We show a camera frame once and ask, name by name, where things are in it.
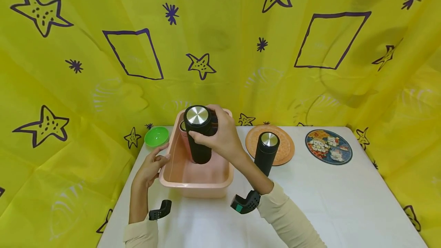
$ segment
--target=hand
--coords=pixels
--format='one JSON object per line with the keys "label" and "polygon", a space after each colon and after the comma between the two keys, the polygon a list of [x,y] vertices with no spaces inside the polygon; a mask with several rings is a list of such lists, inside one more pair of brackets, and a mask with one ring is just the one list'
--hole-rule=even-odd
{"label": "hand", "polygon": [[135,178],[133,179],[133,185],[142,188],[149,188],[156,178],[159,177],[159,169],[168,163],[170,155],[162,156],[157,155],[161,150],[168,147],[168,143],[163,146],[157,147],[149,155],[146,156],[144,163],[137,171]]}
{"label": "hand", "polygon": [[215,135],[208,137],[201,133],[190,131],[188,134],[191,135],[195,143],[210,147],[236,168],[237,165],[244,161],[250,161],[250,157],[243,150],[242,143],[237,135],[234,119],[218,105],[208,105],[207,108],[216,112],[218,120],[217,132]]}

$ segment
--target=sleeve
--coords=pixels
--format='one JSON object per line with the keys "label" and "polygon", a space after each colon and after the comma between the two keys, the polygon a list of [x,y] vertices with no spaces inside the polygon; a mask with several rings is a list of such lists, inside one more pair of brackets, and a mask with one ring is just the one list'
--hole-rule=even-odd
{"label": "sleeve", "polygon": [[261,196],[257,208],[288,248],[326,248],[305,214],[276,182],[269,194]]}
{"label": "sleeve", "polygon": [[124,243],[126,244],[126,248],[157,248],[157,220],[149,220],[149,216],[147,215],[144,221],[127,225],[124,230]]}

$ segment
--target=orange round plate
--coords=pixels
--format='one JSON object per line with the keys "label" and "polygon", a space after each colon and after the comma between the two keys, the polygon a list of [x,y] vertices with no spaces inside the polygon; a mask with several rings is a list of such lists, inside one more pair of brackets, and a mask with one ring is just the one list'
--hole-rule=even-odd
{"label": "orange round plate", "polygon": [[259,136],[266,131],[276,134],[280,139],[279,149],[276,158],[274,159],[273,166],[280,166],[288,163],[288,161],[294,156],[294,142],[288,133],[277,126],[272,126],[270,124],[255,126],[249,131],[245,139],[245,146],[247,147],[248,153],[254,158]]}

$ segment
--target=yellow backdrop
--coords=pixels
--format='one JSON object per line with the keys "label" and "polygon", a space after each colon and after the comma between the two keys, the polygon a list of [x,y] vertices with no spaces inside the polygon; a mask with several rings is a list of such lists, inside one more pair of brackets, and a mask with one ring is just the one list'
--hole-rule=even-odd
{"label": "yellow backdrop", "polygon": [[350,127],[438,247],[440,2],[0,0],[0,246],[95,246],[137,137],[218,103]]}

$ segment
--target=white table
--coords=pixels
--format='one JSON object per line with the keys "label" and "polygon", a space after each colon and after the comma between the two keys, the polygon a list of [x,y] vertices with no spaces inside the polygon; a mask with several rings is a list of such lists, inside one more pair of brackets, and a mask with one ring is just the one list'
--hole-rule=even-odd
{"label": "white table", "polygon": [[[244,147],[251,128],[237,127]],[[329,248],[427,247],[351,130],[281,128],[293,139],[296,152],[289,163],[273,167],[269,177],[304,211]],[[334,166],[316,159],[305,146],[305,136],[313,129],[327,129],[345,138],[352,147],[351,161]],[[146,146],[140,151],[98,247],[124,247],[130,186],[149,152]],[[251,189],[237,170],[224,199],[183,198],[155,182],[149,190],[150,209],[160,208],[163,199],[172,201],[171,213],[158,221],[159,247],[286,247],[257,210],[241,215],[230,208],[235,194],[246,197]]]}

